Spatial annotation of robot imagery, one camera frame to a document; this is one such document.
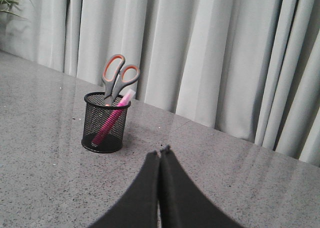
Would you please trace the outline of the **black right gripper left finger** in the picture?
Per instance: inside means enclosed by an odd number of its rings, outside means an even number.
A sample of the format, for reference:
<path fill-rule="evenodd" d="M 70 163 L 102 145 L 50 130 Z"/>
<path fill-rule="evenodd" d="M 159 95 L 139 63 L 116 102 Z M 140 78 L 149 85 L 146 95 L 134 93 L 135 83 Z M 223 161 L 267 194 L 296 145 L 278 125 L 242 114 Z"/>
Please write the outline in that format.
<path fill-rule="evenodd" d="M 158 225 L 158 177 L 156 151 L 144 163 L 126 192 L 91 228 L 156 228 Z"/>

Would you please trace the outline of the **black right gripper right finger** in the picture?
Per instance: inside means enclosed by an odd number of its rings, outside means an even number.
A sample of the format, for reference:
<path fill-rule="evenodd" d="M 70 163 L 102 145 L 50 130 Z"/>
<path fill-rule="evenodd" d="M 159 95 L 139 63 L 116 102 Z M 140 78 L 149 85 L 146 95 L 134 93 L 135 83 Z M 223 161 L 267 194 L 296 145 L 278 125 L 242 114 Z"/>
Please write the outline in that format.
<path fill-rule="evenodd" d="M 163 228 L 242 227 L 198 189 L 169 145 L 160 153 L 159 205 Z"/>

